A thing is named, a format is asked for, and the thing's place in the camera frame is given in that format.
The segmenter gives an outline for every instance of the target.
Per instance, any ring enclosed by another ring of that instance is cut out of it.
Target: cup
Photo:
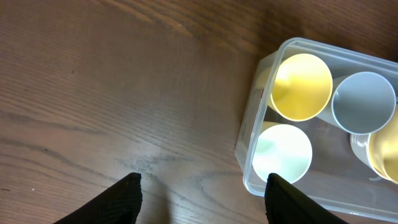
[[[370,134],[352,134],[349,137],[351,148],[355,156],[368,167],[370,167],[378,176],[386,180],[391,180],[390,178],[388,178],[381,166],[375,163],[372,156],[373,153],[371,153],[371,149],[369,148],[370,138]]]
[[[297,54],[279,66],[269,106],[286,119],[306,121],[325,108],[331,90],[331,73],[323,60]]]
[[[318,118],[351,134],[370,134],[383,128],[396,108],[392,85],[374,72],[333,79],[333,94]]]
[[[391,121],[380,131],[366,135],[352,134],[350,140],[354,154],[359,160],[381,177],[398,184],[397,110]]]
[[[307,135],[289,124],[263,122],[253,157],[256,174],[267,182],[270,173],[279,174],[293,184],[308,171],[312,160]]]

